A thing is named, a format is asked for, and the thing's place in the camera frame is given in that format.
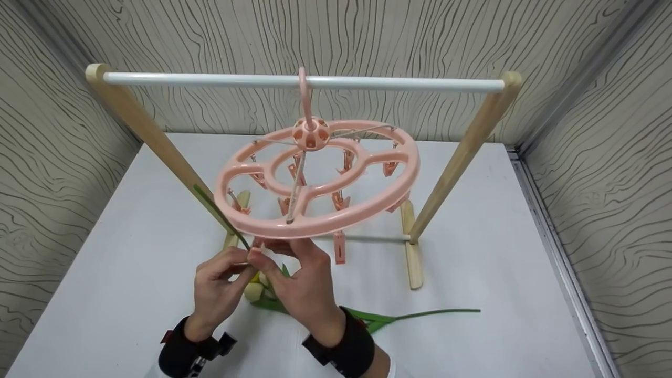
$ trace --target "black wrist strap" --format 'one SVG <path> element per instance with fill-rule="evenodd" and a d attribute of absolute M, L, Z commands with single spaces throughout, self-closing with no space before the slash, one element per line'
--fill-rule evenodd
<path fill-rule="evenodd" d="M 172 378 L 187 377 L 198 358 L 212 361 L 217 356 L 226 356 L 236 344 L 236 339 L 224 333 L 217 341 L 209 337 L 201 342 L 192 342 L 184 336 L 184 325 L 189 317 L 185 317 L 173 329 L 159 355 L 159 368 Z"/>
<path fill-rule="evenodd" d="M 366 326 L 341 307 L 345 313 L 343 339 L 333 348 L 325 348 L 309 335 L 303 346 L 322 364 L 331 363 L 345 378 L 360 378 L 374 361 L 376 343 Z"/>

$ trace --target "left hand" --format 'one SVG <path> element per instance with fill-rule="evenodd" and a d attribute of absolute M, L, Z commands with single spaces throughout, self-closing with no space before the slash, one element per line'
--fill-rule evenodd
<path fill-rule="evenodd" d="M 247 251 L 229 247 L 196 268 L 194 279 L 194 313 L 184 325 L 184 336 L 192 342 L 209 338 L 226 320 L 243 296 L 245 286 L 257 272 L 251 266 L 242 271 L 234 264 L 247 262 Z M 230 282 L 232 275 L 239 273 Z"/>

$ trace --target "wavy patterned wall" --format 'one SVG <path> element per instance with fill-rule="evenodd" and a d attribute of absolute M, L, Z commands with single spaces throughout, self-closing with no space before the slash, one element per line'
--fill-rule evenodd
<path fill-rule="evenodd" d="M 514 144 L 624 0 L 108 1 L 51 4 L 73 35 L 119 71 L 525 79 L 494 140 Z M 136 89 L 166 130 L 264 134 L 291 126 L 298 91 Z M 317 91 L 314 114 L 461 139 L 483 96 Z"/>
<path fill-rule="evenodd" d="M 624 377 L 672 377 L 672 4 L 528 157 Z"/>
<path fill-rule="evenodd" d="M 0 377 L 138 148 L 0 0 Z"/>

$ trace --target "green leaf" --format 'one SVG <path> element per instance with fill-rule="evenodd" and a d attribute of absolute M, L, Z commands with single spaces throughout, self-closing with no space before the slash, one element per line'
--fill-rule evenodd
<path fill-rule="evenodd" d="M 274 301 L 268 298 L 261 298 L 260 300 L 256 302 L 250 302 L 250 304 L 254 307 L 258 307 L 261 309 L 266 309 L 269 311 L 275 311 L 275 312 L 280 312 L 280 313 L 285 313 L 289 315 L 285 307 L 282 305 L 280 301 Z"/>
<path fill-rule="evenodd" d="M 385 316 L 385 315 L 378 315 L 375 313 L 368 313 L 368 312 L 363 312 L 363 311 L 357 311 L 354 309 L 351 309 L 349 307 L 346 307 L 348 312 L 352 314 L 354 317 L 358 317 L 362 320 L 370 320 L 371 322 L 383 322 L 383 323 L 392 323 L 394 320 L 396 320 L 392 316 Z"/>
<path fill-rule="evenodd" d="M 384 322 L 371 322 L 366 326 L 366 330 L 369 332 L 369 334 L 374 334 L 376 331 L 378 331 L 380 328 L 383 328 L 384 326 L 387 326 L 390 323 L 384 323 Z"/>
<path fill-rule="evenodd" d="M 236 227 L 233 227 L 233 225 L 228 221 L 228 219 L 224 216 L 224 214 L 222 214 L 222 211 L 217 207 L 216 204 L 214 204 L 214 202 L 212 202 L 210 197 L 203 191 L 203 189 L 201 189 L 197 184 L 194 184 L 194 190 L 208 204 L 208 206 L 210 206 L 210 208 L 214 210 L 214 212 L 222 219 L 222 221 L 224 221 L 224 224 L 228 226 L 228 228 L 238 237 L 238 239 L 243 243 L 245 248 L 247 248 L 247 250 L 249 251 L 250 245 L 247 243 L 247 240 L 245 240 L 243 235 L 240 232 L 238 232 L 238 230 L 236 230 Z"/>
<path fill-rule="evenodd" d="M 287 269 L 285 264 L 282 264 L 282 275 L 285 277 L 291 276 L 290 271 Z"/>

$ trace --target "pink plastic ring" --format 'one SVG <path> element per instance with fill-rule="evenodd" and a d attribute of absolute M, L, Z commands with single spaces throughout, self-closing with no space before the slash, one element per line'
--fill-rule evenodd
<path fill-rule="evenodd" d="M 257 141 L 244 146 L 224 165 L 217 177 L 214 191 L 214 201 L 225 217 L 238 230 L 252 235 L 274 239 L 295 239 L 312 237 L 332 233 L 344 229 L 375 214 L 378 214 L 396 204 L 411 189 L 417 178 L 420 168 L 420 157 L 413 138 L 400 128 L 392 128 L 387 124 L 362 120 L 338 120 L 329 122 L 329 130 L 333 133 L 338 130 L 364 130 L 373 126 L 381 126 L 373 130 L 376 133 L 392 139 L 398 143 L 395 149 L 368 153 L 359 143 L 347 138 L 333 138 L 329 146 L 339 147 L 351 151 L 356 161 L 352 168 L 332 182 L 318 186 L 303 186 L 300 188 L 294 211 L 294 221 L 287 224 L 285 218 L 255 219 L 236 211 L 226 200 L 227 189 L 231 180 L 243 174 L 263 174 L 265 185 L 272 192 L 283 197 L 289 197 L 291 188 L 279 183 L 275 172 L 283 161 L 291 158 L 300 151 L 298 147 L 291 147 L 280 153 L 274 160 L 263 163 L 248 163 L 246 160 L 252 154 L 268 146 L 268 141 Z M 284 128 L 265 135 L 264 139 L 279 141 L 292 137 L 293 128 Z M 306 217 L 308 204 L 314 198 L 337 192 L 354 183 L 369 165 L 397 161 L 404 164 L 401 175 L 382 193 L 367 202 L 356 204 L 341 211 L 335 211 L 320 217 Z"/>

